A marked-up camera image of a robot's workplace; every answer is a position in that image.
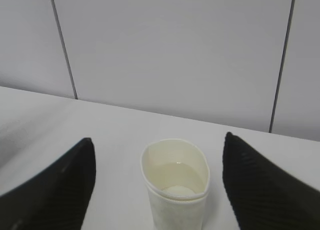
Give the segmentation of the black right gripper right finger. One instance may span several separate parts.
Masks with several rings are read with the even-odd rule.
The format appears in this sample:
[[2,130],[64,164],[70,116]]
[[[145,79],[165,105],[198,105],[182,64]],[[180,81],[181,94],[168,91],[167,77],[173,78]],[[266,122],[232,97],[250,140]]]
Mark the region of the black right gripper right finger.
[[222,179],[240,229],[319,229],[320,192],[228,132]]

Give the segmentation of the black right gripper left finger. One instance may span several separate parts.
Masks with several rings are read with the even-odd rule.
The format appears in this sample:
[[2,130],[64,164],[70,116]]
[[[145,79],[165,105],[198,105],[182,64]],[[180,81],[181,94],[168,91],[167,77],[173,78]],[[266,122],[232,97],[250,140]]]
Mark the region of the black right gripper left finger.
[[1,229],[81,229],[96,182],[95,147],[84,138],[0,197]]

